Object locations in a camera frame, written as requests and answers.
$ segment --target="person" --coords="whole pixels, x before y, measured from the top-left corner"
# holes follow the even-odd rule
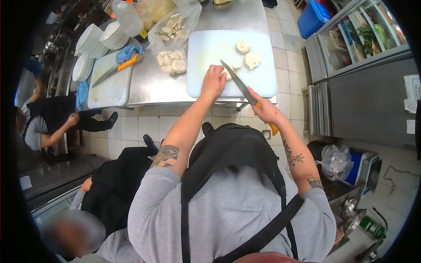
[[[280,253],[286,262],[323,261],[335,242],[334,215],[313,156],[269,100],[248,87],[261,105],[252,106],[255,115],[279,128],[294,181],[261,132],[247,126],[203,124],[205,137],[189,158],[206,111],[225,87],[222,70],[209,67],[200,96],[146,172],[128,215],[130,242],[148,263],[253,262],[248,254],[259,252]]]
[[[43,83],[35,78],[35,92],[23,104],[16,107],[15,130],[31,150],[40,150],[56,144],[64,133],[72,127],[91,132],[111,129],[117,121],[114,112],[106,121],[91,118],[101,110],[88,110],[75,113],[76,96],[57,96],[42,99]]]
[[[125,148],[118,159],[104,163],[92,177],[86,179],[73,199],[70,210],[89,212],[103,226],[88,224],[89,218],[79,220],[85,226],[79,226],[65,218],[56,220],[44,231],[49,233],[44,237],[47,248],[51,247],[49,244],[59,244],[59,248],[53,248],[66,252],[66,255],[62,255],[65,260],[81,258],[86,255],[84,251],[89,251],[87,244],[95,244],[98,240],[96,236],[101,236],[101,229],[105,227],[105,240],[102,239],[103,243],[99,248],[96,247],[94,254],[115,263],[143,262],[131,245],[127,232],[131,201],[152,163],[148,156],[154,156],[158,152],[151,137],[145,134],[143,138],[146,147]]]

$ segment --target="blue cloth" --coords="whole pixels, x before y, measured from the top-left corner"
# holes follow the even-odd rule
[[[145,54],[142,46],[130,44],[117,53],[115,56],[115,62],[118,64],[123,64],[132,58],[136,50],[139,52],[139,54]]]
[[[82,110],[82,105],[85,102],[86,94],[88,93],[88,82],[81,81],[76,92],[76,106],[77,110]]]

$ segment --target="orange knife handle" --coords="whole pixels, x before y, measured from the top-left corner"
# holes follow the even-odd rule
[[[256,107],[258,107],[259,109],[261,109],[259,102],[256,103]],[[273,123],[269,123],[269,126],[272,129],[272,136],[275,136],[278,133],[278,131],[279,131],[278,127],[275,124],[273,124]]]
[[[118,66],[118,71],[127,68],[128,66],[130,66],[131,64],[135,63],[137,61],[137,59],[139,58],[139,54],[136,53],[136,55],[134,55],[134,57],[131,60],[127,60],[126,62],[124,62],[123,64]]]

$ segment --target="green fire extinguisher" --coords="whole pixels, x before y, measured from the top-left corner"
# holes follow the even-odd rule
[[[373,207],[373,210],[384,220],[386,228],[382,227],[379,223],[371,219],[369,216],[365,216],[360,222],[360,226],[364,228],[368,233],[372,234],[376,239],[386,238],[387,222],[384,217]]]

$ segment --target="white cutting board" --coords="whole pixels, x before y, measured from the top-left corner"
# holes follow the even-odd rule
[[[245,55],[235,48],[240,40],[248,41],[251,44],[249,53],[258,54],[261,58],[260,64],[254,69],[244,64]],[[220,59],[230,66],[240,63],[241,69],[236,71],[237,76],[260,96],[271,98],[278,90],[272,45],[269,36],[265,34],[235,30],[196,31],[189,37],[187,55],[187,94],[193,98],[199,97],[209,66],[221,65]],[[234,81],[229,80],[221,97],[244,96]]]
[[[90,109],[123,106],[127,102],[133,65],[120,70],[92,88],[92,85],[105,72],[117,65],[115,62],[117,53],[118,51],[98,59],[93,66],[88,94],[88,107]]]

